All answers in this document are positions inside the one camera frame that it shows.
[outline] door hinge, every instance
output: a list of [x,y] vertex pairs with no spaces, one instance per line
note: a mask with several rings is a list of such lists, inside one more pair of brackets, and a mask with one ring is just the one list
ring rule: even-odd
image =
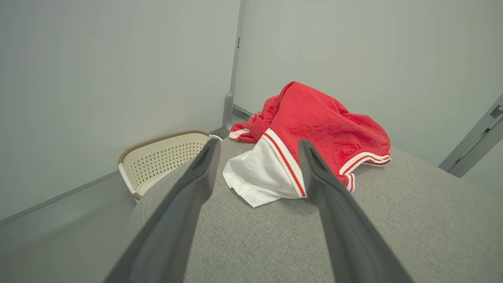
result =
[[493,118],[498,118],[501,114],[503,114],[503,110],[500,110],[499,108],[501,105],[496,106],[496,108],[491,112],[491,116]]

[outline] gray upholstered bench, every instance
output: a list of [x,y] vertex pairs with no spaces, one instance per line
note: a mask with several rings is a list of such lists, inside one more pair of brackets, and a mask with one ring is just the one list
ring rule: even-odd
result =
[[[281,199],[252,208],[222,177],[228,159],[254,145],[231,139],[203,205],[186,282],[333,282],[317,208]],[[353,197],[416,282],[503,282],[503,202],[392,148],[388,167],[354,171]],[[138,203],[133,235],[185,172],[186,163]]]

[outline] laundry basket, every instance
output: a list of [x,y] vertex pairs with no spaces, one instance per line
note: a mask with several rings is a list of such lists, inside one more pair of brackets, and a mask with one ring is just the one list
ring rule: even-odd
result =
[[140,200],[157,181],[195,157],[210,138],[222,140],[193,130],[151,139],[126,150],[119,158],[119,171],[134,198]]

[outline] red stripe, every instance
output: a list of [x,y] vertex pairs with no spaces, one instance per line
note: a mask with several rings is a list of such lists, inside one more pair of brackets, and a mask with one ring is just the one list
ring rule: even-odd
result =
[[386,157],[386,158],[384,158],[383,160],[380,160],[380,161],[382,162],[382,161],[385,161],[385,160],[386,160],[386,162],[384,162],[384,163],[376,163],[376,162],[373,162],[372,160],[367,160],[367,161],[365,161],[365,163],[372,163],[372,164],[386,164],[386,163],[388,163],[389,161],[391,161],[391,157]]
[[281,152],[281,149],[280,147],[278,146],[278,144],[266,133],[264,133],[264,135],[269,138],[270,141],[272,141],[272,143],[274,144],[274,146],[276,147],[276,149],[278,150],[278,152],[280,153],[281,155],[281,158],[283,158],[283,161],[285,162],[286,164],[286,167],[288,167],[288,170],[290,170],[290,174],[292,174],[292,177],[293,179],[295,180],[295,183],[297,184],[297,186],[299,187],[299,190],[300,190],[300,193],[302,194],[302,196],[306,196],[306,194],[304,193],[304,190],[302,189],[302,186],[300,185],[299,183],[299,180],[297,179],[297,176],[295,176],[295,173],[293,173],[293,170],[292,170],[292,167],[290,167],[290,164],[288,164],[288,161],[286,161],[286,158],[285,156],[283,155],[283,152]]
[[385,162],[383,162],[383,163],[376,163],[376,162],[372,162],[370,160],[369,161],[365,161],[364,163],[367,163],[369,165],[371,165],[371,164],[386,165],[386,164],[388,164],[391,161],[391,157],[383,159],[383,160],[385,160]]
[[347,168],[347,169],[346,169],[346,171],[344,171],[343,175],[346,175],[346,173],[347,173],[349,170],[351,170],[351,169],[352,169],[352,168],[353,168],[353,167],[354,167],[354,166],[355,166],[358,162],[360,162],[360,161],[362,161],[363,159],[368,158],[368,157],[372,158],[373,160],[375,160],[375,161],[377,161],[377,162],[383,162],[384,160],[386,160],[386,159],[390,158],[390,157],[387,157],[387,158],[385,158],[385,159],[382,159],[382,160],[381,160],[381,159],[377,159],[377,158],[375,158],[375,157],[373,157],[373,156],[366,155],[366,156],[364,156],[364,157],[362,157],[362,158],[360,158],[360,159],[356,160],[356,162],[354,162],[354,163],[353,163],[353,165],[351,165],[349,168]]

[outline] brown basket rim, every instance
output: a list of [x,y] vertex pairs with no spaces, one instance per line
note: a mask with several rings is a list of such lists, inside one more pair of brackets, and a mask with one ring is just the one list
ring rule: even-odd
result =
[[177,133],[173,133],[173,134],[169,134],[169,135],[164,135],[164,136],[161,136],[161,137],[156,137],[156,138],[144,141],[144,142],[142,142],[140,144],[137,144],[135,146],[132,146],[132,147],[126,149],[126,151],[121,154],[121,157],[119,157],[119,164],[124,163],[124,158],[126,158],[126,156],[128,154],[130,154],[134,150],[137,150],[139,148],[142,148],[144,146],[147,146],[147,145],[150,145],[150,144],[153,144],[153,143],[156,143],[156,142],[160,142],[161,140],[165,140],[165,139],[168,139],[168,138],[172,138],[172,137],[176,137],[176,136],[180,136],[180,135],[184,135],[184,134],[190,134],[190,133],[200,133],[200,134],[203,134],[205,136],[210,136],[210,134],[207,133],[207,132],[205,132],[205,131],[190,130],[190,131],[181,131],[181,132],[177,132]]

